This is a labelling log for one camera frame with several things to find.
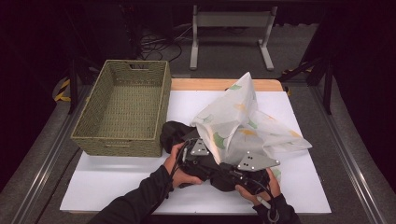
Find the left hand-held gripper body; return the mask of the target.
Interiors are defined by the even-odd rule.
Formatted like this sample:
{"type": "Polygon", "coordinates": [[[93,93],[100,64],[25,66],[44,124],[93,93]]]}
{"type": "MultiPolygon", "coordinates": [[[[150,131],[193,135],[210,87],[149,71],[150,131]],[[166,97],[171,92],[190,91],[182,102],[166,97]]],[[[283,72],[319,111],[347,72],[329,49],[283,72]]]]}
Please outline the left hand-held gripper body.
{"type": "Polygon", "coordinates": [[[219,170],[212,153],[201,138],[187,140],[177,155],[177,166],[187,175],[206,181],[219,170]]]}

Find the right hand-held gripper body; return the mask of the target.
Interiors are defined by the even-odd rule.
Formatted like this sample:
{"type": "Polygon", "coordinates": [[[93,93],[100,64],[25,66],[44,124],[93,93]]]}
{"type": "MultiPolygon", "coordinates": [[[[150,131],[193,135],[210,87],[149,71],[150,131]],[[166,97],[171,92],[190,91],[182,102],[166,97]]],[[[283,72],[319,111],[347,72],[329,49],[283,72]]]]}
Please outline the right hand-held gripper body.
{"type": "Polygon", "coordinates": [[[267,168],[275,167],[280,161],[268,156],[247,152],[237,165],[222,162],[219,167],[227,181],[244,187],[250,194],[264,192],[270,177],[267,168]]]}

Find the dark cloth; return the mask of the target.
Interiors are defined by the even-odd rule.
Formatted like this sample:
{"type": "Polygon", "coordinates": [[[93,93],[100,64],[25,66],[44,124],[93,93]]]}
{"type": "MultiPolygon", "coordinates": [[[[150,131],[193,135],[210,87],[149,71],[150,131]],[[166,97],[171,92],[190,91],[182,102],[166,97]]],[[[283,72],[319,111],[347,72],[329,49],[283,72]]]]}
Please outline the dark cloth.
{"type": "MultiPolygon", "coordinates": [[[[167,152],[170,152],[172,146],[179,143],[183,143],[184,145],[187,140],[192,138],[200,138],[196,128],[187,126],[177,121],[167,121],[162,128],[160,142],[163,148],[167,152]]],[[[234,187],[236,186],[225,179],[220,167],[214,176],[207,180],[213,187],[220,191],[233,191],[234,187]]]]}

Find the white leaf-print laundry bag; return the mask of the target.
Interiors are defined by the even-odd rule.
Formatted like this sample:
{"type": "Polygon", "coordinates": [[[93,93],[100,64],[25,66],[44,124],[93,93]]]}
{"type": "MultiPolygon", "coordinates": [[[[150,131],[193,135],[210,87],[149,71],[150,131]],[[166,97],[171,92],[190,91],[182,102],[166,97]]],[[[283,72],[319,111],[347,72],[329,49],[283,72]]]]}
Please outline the white leaf-print laundry bag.
{"type": "Polygon", "coordinates": [[[287,108],[283,91],[258,93],[245,73],[191,121],[216,164],[239,164],[249,153],[260,161],[276,153],[309,149],[312,145],[281,121],[287,108]]]}

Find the person's right hand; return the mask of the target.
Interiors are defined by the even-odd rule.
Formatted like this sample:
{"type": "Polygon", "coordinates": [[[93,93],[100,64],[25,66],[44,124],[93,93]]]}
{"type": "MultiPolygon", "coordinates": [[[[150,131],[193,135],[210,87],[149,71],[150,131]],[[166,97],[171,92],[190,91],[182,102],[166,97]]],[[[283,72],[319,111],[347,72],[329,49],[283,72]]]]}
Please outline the person's right hand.
{"type": "Polygon", "coordinates": [[[274,176],[272,170],[270,168],[266,169],[267,174],[270,178],[268,189],[270,193],[262,192],[259,195],[251,195],[246,189],[244,189],[240,185],[235,186],[235,190],[246,200],[251,201],[255,206],[262,205],[263,201],[270,202],[275,197],[281,194],[280,186],[276,177],[274,176]]]}

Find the person's left hand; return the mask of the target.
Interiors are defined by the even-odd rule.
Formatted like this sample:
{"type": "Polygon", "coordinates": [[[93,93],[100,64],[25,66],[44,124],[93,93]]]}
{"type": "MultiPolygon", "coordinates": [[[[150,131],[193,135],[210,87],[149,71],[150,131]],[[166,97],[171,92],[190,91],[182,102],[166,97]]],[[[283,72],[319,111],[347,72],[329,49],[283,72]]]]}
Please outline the person's left hand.
{"type": "Polygon", "coordinates": [[[183,143],[172,146],[170,155],[163,163],[163,166],[166,168],[168,174],[173,179],[173,188],[178,188],[181,184],[201,185],[203,181],[200,178],[192,175],[187,175],[178,168],[177,155],[182,147],[183,143]]]}

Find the white board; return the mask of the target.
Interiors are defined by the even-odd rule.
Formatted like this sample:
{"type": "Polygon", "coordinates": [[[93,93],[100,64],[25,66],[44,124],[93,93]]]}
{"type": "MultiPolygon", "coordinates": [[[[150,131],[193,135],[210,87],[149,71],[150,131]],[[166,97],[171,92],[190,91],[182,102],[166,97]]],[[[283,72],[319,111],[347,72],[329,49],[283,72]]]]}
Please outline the white board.
{"type": "MultiPolygon", "coordinates": [[[[188,124],[203,108],[220,97],[220,91],[172,91],[167,118],[188,124]]],[[[283,91],[258,91],[260,111],[298,132],[290,100],[283,91]]],[[[101,157],[82,154],[60,209],[83,213],[102,210],[115,198],[135,189],[166,158],[101,157]]],[[[280,187],[287,203],[302,215],[332,211],[308,150],[275,153],[280,161],[280,187]]],[[[238,192],[222,192],[209,183],[175,189],[155,211],[157,215],[250,216],[252,203],[238,192]]]]}

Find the green woven basket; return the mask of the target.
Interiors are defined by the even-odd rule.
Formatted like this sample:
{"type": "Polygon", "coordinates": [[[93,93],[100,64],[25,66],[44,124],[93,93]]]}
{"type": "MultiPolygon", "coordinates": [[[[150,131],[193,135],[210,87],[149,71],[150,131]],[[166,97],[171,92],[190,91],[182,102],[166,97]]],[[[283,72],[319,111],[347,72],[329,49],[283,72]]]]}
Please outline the green woven basket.
{"type": "Polygon", "coordinates": [[[91,156],[160,157],[171,84],[167,61],[105,61],[71,139],[91,156]]]}

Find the yellow-black striped tape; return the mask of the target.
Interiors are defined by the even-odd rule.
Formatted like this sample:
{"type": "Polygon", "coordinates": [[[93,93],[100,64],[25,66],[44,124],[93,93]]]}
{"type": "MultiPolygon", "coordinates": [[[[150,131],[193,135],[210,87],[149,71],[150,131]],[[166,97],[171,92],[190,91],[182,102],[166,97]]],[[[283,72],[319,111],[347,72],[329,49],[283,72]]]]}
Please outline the yellow-black striped tape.
{"type": "Polygon", "coordinates": [[[61,88],[58,90],[58,93],[55,95],[55,97],[54,97],[55,102],[58,102],[58,101],[70,102],[71,101],[71,97],[65,95],[65,91],[69,85],[70,85],[70,79],[67,78],[61,85],[61,88]]]}
{"type": "MultiPolygon", "coordinates": [[[[314,66],[308,67],[308,68],[306,68],[305,70],[303,70],[303,73],[310,74],[310,73],[312,72],[313,68],[314,68],[314,66]]],[[[293,72],[293,71],[296,70],[296,69],[297,69],[297,68],[286,69],[286,70],[282,71],[281,75],[282,75],[282,76],[285,76],[285,75],[287,75],[287,74],[293,72]]]]}

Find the black metal stand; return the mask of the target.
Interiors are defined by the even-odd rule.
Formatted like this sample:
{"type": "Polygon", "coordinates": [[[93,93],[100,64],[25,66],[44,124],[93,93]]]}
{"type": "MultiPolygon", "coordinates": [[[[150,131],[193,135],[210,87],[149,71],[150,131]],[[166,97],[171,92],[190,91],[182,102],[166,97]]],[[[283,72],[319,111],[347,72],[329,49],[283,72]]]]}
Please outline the black metal stand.
{"type": "Polygon", "coordinates": [[[91,85],[99,74],[100,66],[98,63],[84,57],[74,58],[69,64],[70,80],[70,108],[69,114],[72,114],[78,105],[78,82],[83,85],[91,85]]]}
{"type": "Polygon", "coordinates": [[[277,80],[280,82],[287,81],[293,77],[301,74],[303,70],[314,66],[312,72],[308,74],[305,82],[308,86],[317,86],[321,80],[324,80],[324,90],[322,96],[322,103],[325,111],[330,115],[331,112],[331,97],[332,97],[332,64],[329,59],[317,58],[313,61],[307,62],[304,65],[299,65],[293,72],[280,76],[277,80]]]}

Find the white metal stand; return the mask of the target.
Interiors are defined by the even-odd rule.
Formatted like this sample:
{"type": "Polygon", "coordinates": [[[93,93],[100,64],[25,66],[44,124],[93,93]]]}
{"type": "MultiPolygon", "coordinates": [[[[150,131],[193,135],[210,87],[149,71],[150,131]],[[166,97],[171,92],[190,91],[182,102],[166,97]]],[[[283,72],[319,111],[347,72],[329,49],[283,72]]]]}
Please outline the white metal stand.
{"type": "Polygon", "coordinates": [[[271,7],[264,11],[247,12],[247,11],[200,11],[198,6],[193,7],[192,11],[192,44],[190,70],[198,68],[199,27],[255,27],[263,28],[263,38],[258,40],[258,46],[261,50],[262,59],[268,71],[275,69],[269,54],[267,44],[273,29],[277,13],[277,7],[271,7]]]}

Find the aluminium rail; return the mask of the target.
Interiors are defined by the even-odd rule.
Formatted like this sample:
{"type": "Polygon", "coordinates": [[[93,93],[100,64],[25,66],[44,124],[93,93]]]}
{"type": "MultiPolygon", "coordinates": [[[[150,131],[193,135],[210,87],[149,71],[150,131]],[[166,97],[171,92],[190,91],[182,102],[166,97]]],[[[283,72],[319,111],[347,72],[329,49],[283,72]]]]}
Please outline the aluminium rail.
{"type": "Polygon", "coordinates": [[[70,138],[71,129],[78,119],[78,113],[83,107],[83,101],[86,100],[91,88],[91,86],[87,85],[83,85],[81,87],[80,93],[78,94],[78,103],[74,112],[64,118],[60,130],[55,135],[55,140],[50,146],[47,157],[44,159],[40,169],[35,174],[34,181],[27,191],[18,212],[12,219],[11,224],[24,224],[28,216],[31,214],[31,211],[35,206],[40,193],[45,187],[56,161],[58,160],[58,157],[64,147],[64,143],[70,138]]]}
{"type": "Polygon", "coordinates": [[[361,205],[370,223],[388,224],[375,201],[374,194],[371,192],[359,165],[357,164],[341,134],[339,133],[338,127],[332,115],[329,115],[325,109],[323,105],[323,97],[321,96],[319,89],[317,87],[310,87],[309,90],[315,99],[315,103],[319,107],[322,117],[325,119],[327,126],[332,133],[333,141],[336,144],[336,151],[345,167],[350,182],[361,201],[361,205]]]}

